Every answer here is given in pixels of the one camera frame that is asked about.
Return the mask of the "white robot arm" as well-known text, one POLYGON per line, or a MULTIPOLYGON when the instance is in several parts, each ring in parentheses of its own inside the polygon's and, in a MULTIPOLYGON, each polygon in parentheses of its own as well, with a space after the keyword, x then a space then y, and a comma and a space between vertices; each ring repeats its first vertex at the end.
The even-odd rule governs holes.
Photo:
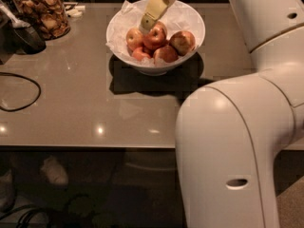
POLYGON ((303 139, 302 0, 229 0, 255 73, 182 104, 176 156, 188 228, 279 228, 274 161, 303 139))

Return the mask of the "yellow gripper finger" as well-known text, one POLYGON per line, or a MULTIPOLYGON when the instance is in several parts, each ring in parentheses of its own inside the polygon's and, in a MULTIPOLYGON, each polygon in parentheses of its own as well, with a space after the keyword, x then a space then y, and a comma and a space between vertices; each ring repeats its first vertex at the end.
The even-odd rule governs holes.
POLYGON ((141 32, 148 33, 171 5, 172 0, 148 0, 140 22, 141 32))

